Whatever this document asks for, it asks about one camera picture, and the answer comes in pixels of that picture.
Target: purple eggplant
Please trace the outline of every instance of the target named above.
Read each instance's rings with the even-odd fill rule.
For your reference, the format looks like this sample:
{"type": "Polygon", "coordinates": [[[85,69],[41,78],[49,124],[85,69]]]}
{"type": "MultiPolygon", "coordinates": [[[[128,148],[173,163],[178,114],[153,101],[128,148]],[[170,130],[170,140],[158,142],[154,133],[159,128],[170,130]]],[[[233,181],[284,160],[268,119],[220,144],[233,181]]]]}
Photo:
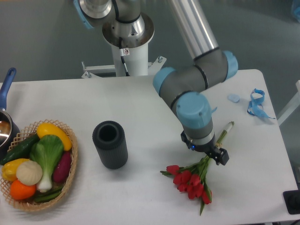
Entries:
{"type": "Polygon", "coordinates": [[[65,151],[53,172],[53,181],[63,183],[69,176],[71,168],[71,152],[65,151]]]}

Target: wicker basket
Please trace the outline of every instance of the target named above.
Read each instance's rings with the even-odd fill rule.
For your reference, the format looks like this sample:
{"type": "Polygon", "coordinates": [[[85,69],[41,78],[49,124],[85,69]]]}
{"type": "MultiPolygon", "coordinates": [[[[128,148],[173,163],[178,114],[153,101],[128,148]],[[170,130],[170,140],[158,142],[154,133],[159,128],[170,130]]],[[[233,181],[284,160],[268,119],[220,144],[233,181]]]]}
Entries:
{"type": "Polygon", "coordinates": [[[14,208],[20,209],[20,210],[23,210],[23,211],[33,212],[33,211],[44,210],[46,208],[49,208],[49,207],[53,206],[58,201],[60,201],[63,198],[63,196],[68,192],[68,190],[69,190],[69,188],[72,184],[72,181],[73,181],[73,178],[74,178],[74,175],[75,175],[75,171],[76,171],[77,158],[78,158],[78,145],[77,145],[76,136],[73,133],[73,130],[70,129],[70,127],[67,124],[59,122],[58,120],[55,120],[55,121],[45,120],[45,121],[35,122],[33,124],[30,124],[29,127],[25,127],[24,130],[21,130],[21,132],[17,134],[17,137],[14,138],[14,141],[11,142],[11,145],[10,145],[8,150],[11,150],[15,145],[17,145],[20,141],[22,141],[26,137],[36,133],[36,130],[37,130],[37,127],[39,126],[39,124],[44,123],[44,122],[52,123],[52,124],[58,126],[60,129],[62,129],[69,136],[69,138],[72,142],[71,169],[70,169],[69,176],[68,176],[66,182],[64,183],[64,187],[61,191],[61,194],[59,196],[57,196],[55,199],[53,199],[49,202],[45,202],[45,203],[35,203],[30,199],[23,200],[23,201],[15,201],[9,194],[11,182],[1,178],[1,180],[0,180],[0,189],[1,189],[1,192],[3,193],[3,195],[5,196],[6,201],[10,205],[12,205],[14,208]]]}

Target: white table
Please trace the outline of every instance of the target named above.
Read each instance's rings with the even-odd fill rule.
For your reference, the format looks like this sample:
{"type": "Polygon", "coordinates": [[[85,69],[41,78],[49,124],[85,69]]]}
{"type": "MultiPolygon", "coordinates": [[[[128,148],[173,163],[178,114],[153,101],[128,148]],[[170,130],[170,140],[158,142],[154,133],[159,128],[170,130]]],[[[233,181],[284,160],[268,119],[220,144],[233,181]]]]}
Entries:
{"type": "Polygon", "coordinates": [[[119,77],[16,82],[8,94],[7,112],[20,127],[39,120],[67,123],[79,142],[79,163],[69,196],[52,210],[26,213],[0,197],[1,225],[229,225],[299,219],[289,215],[282,192],[297,189],[276,120],[246,113],[254,88],[266,93],[265,112],[275,113],[258,70],[239,71],[203,94],[212,108],[216,135],[235,126],[224,142],[226,166],[210,165],[207,182],[213,203],[199,216],[199,201],[181,194],[172,179],[159,173],[167,165],[189,165],[204,156],[188,150],[182,127],[152,87],[153,77],[119,77]],[[238,104],[227,100],[238,94],[238,104]],[[128,162],[106,169],[92,141],[102,121],[120,123],[126,134],[128,162]]]}

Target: blue strap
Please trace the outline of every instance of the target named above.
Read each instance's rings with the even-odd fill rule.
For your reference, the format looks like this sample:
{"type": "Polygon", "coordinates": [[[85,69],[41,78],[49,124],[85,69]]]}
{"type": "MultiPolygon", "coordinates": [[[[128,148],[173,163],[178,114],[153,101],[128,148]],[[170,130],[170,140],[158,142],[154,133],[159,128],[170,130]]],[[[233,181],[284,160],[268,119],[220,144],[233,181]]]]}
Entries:
{"type": "Polygon", "coordinates": [[[251,97],[251,101],[249,102],[249,106],[248,106],[248,109],[247,109],[247,113],[249,113],[250,115],[252,116],[257,116],[257,117],[264,117],[264,118],[270,118],[270,119],[275,119],[275,118],[272,118],[270,116],[268,116],[263,109],[260,109],[258,106],[262,106],[262,103],[264,101],[264,91],[262,90],[258,90],[258,89],[254,89],[251,94],[250,94],[250,97],[251,97]],[[254,93],[258,93],[261,95],[261,97],[259,98],[256,98],[254,99],[253,97],[253,94],[254,93]]]}

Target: blue pot handle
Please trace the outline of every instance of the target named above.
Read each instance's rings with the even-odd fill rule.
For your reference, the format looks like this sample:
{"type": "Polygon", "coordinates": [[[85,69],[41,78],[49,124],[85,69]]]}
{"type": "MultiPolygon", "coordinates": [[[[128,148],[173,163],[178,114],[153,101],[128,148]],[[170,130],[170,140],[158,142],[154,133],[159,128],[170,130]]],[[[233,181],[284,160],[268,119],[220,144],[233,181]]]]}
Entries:
{"type": "Polygon", "coordinates": [[[6,99],[8,96],[8,91],[11,83],[14,80],[17,70],[15,68],[10,68],[7,72],[5,80],[0,89],[0,108],[6,110],[6,99]]]}

